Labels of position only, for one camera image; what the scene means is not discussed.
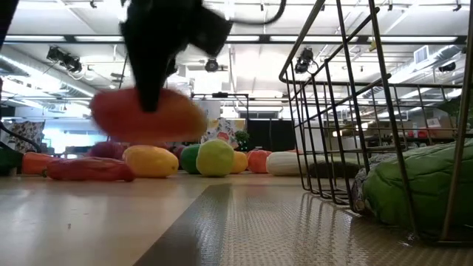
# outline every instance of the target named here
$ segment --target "ceiling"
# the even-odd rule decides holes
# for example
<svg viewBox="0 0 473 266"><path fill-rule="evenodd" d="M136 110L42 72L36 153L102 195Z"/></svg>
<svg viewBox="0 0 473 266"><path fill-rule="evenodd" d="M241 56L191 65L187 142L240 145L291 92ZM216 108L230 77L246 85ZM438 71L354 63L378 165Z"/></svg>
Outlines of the ceiling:
<svg viewBox="0 0 473 266"><path fill-rule="evenodd" d="M231 34L291 34L298 35L315 0L287 0L283 16L274 24L265 27L248 27L234 25ZM468 29L469 4L454 12L455 0L394 0L393 9L388 10L387 0L376 0L381 6L378 13L382 35L466 35ZM10 26L9 35L119 35L118 24L123 10L118 6L119 0L96 0L97 8L92 8L89 0L21 0ZM234 18L263 20L272 17L279 8L277 0L205 0L205 6ZM338 16L335 0L327 0L325 9L320 12L309 33L315 35L339 35ZM343 12L347 33L351 33L370 13L367 0L344 0ZM371 24L368 24L360 34L371 35ZM161 38L150 35L150 38ZM82 88L90 93L103 89L115 89L119 84L114 82L111 73L124 73L123 86L134 83L131 67L124 66L126 48L122 44L54 44L66 52L78 56L81 63L88 69L79 75L68 74L57 65L52 65L46 59L51 44L8 44L5 49L18 52L32 58L37 66L42 64L44 75L55 75L63 82L71 81L74 88ZM316 55L315 61L321 64L324 57L330 55L338 45L311 44ZM397 72L405 63L412 61L413 52L423 45L385 45L384 57L388 72ZM234 77L234 91L246 92L259 97L274 97L287 91L286 84L278 80L281 68L290 53L292 44L232 44L225 46L217 61L222 65L230 64ZM369 52L369 45L349 45L352 58L355 81L371 82L379 78L379 65L376 51ZM442 46L430 47L430 50L441 49ZM207 56L195 47L188 47L177 57L181 65L178 75L169 81L171 85L187 88L190 78L197 85L199 92L216 92L222 88L222 82L229 82L228 72L207 73L192 71L202 66ZM348 81L344 54L340 52L330 63L330 74L333 81ZM411 81L423 83L433 82L432 73L418 73ZM450 82L449 77L439 73L437 82ZM326 80L325 71L317 76L317 80ZM340 96L346 95L346 88L335 88Z"/></svg>

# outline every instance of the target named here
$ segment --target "metal floor plate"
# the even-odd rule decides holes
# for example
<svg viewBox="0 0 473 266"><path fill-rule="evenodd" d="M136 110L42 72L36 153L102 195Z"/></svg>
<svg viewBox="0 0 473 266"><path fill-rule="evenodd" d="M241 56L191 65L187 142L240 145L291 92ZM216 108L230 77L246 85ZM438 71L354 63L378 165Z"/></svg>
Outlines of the metal floor plate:
<svg viewBox="0 0 473 266"><path fill-rule="evenodd" d="M184 245L189 241L194 244ZM211 185L137 265L183 261L224 266L461 266L473 265L473 250L413 242L398 230L304 194L300 186Z"/></svg>

